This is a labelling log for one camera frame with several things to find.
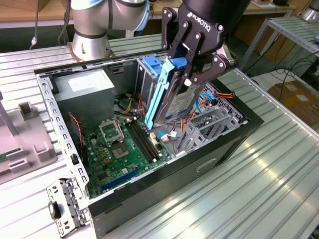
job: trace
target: aluminum profile table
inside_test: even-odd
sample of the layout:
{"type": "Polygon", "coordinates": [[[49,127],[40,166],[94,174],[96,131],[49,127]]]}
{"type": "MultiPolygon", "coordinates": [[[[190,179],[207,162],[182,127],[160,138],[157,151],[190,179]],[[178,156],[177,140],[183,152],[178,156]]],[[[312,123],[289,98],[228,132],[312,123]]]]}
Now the aluminum profile table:
{"type": "MultiPolygon", "coordinates": [[[[160,36],[111,41],[116,54],[159,49],[160,36]]],[[[0,238],[58,239],[46,187],[70,171],[61,154],[33,69],[75,62],[67,47],[0,54],[6,110],[30,101],[58,160],[0,185],[0,238]]],[[[232,158],[147,210],[106,239],[307,238],[319,224],[319,136],[241,71],[221,81],[264,121],[232,158]]],[[[70,239],[95,238],[91,225],[70,239]]]]}
{"type": "Polygon", "coordinates": [[[271,46],[278,34],[284,35],[310,53],[316,53],[319,51],[319,44],[314,40],[315,36],[319,35],[319,23],[308,23],[296,16],[269,18],[265,20],[255,39],[248,48],[239,66],[241,70],[243,70],[246,66],[251,54],[254,52],[257,44],[268,27],[275,30],[275,32],[266,43],[261,54],[263,54],[271,46]]]}

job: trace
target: black ram slot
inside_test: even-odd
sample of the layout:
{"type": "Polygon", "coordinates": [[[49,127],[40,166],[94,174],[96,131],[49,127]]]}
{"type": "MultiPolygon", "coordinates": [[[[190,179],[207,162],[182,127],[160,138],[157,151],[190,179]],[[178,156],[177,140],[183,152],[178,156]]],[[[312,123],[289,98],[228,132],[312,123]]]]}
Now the black ram slot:
{"type": "Polygon", "coordinates": [[[138,135],[141,136],[140,139],[144,142],[145,146],[149,149],[149,151],[150,151],[151,155],[153,156],[153,158],[158,159],[159,158],[159,154],[156,152],[156,150],[154,149],[153,145],[151,144],[151,142],[149,141],[149,139],[147,138],[145,133],[142,131],[141,127],[139,127],[137,123],[135,123],[133,125],[133,127],[135,128],[135,130],[138,133],[138,135]]]}
{"type": "Polygon", "coordinates": [[[143,155],[146,158],[147,162],[148,163],[152,162],[154,157],[151,156],[151,154],[149,153],[148,149],[145,147],[145,145],[143,144],[143,142],[139,138],[139,135],[137,134],[137,132],[135,131],[133,126],[132,125],[127,125],[127,129],[129,131],[130,135],[132,136],[132,138],[134,139],[135,143],[138,145],[139,149],[143,153],[143,155]]]}

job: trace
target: robotiq logo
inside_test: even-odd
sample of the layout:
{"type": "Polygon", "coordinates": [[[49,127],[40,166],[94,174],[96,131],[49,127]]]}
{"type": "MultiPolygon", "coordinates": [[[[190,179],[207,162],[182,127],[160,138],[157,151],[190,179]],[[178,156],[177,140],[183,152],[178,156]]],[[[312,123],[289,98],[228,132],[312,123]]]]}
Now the robotiq logo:
{"type": "Polygon", "coordinates": [[[194,13],[189,12],[189,14],[187,14],[187,16],[194,18],[195,21],[197,21],[200,25],[202,25],[208,32],[210,31],[211,26],[208,25],[208,23],[206,21],[204,21],[200,17],[196,16],[194,13]]]}

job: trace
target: green circuit board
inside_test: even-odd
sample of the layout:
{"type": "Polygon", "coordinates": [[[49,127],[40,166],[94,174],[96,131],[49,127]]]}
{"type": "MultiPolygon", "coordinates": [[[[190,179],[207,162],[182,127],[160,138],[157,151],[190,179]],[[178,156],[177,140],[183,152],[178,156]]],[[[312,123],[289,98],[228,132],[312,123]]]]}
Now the green circuit board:
{"type": "MultiPolygon", "coordinates": [[[[144,123],[139,120],[138,125],[144,126],[144,123]]],[[[129,133],[127,126],[122,123],[120,128],[124,139],[122,142],[114,142],[109,146],[107,146],[99,129],[83,137],[88,153],[86,171],[90,179],[88,183],[90,198],[95,198],[131,179],[129,177],[122,180],[121,178],[125,176],[134,174],[134,177],[136,177],[161,165],[164,161],[170,160],[170,155],[165,146],[160,143],[159,146],[154,146],[154,149],[162,156],[156,162],[149,163],[134,141],[134,137],[129,133]],[[115,185],[102,190],[101,187],[108,183],[114,183],[115,185]]]]}
{"type": "Polygon", "coordinates": [[[14,152],[18,152],[19,150],[21,150],[21,149],[20,148],[15,148],[13,150],[10,150],[8,152],[0,154],[0,163],[5,162],[7,160],[6,156],[8,154],[11,154],[11,153],[14,153],[14,152]]]}

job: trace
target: metal latch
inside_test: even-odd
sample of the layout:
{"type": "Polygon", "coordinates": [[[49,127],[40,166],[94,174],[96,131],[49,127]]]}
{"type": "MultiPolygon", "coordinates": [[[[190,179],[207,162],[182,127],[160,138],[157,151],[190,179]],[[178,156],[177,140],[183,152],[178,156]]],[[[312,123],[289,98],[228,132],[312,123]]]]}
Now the metal latch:
{"type": "Polygon", "coordinates": [[[79,209],[75,198],[78,189],[75,178],[62,178],[51,184],[46,191],[50,202],[48,204],[52,219],[56,220],[60,237],[63,238],[90,220],[88,209],[79,209]]]}

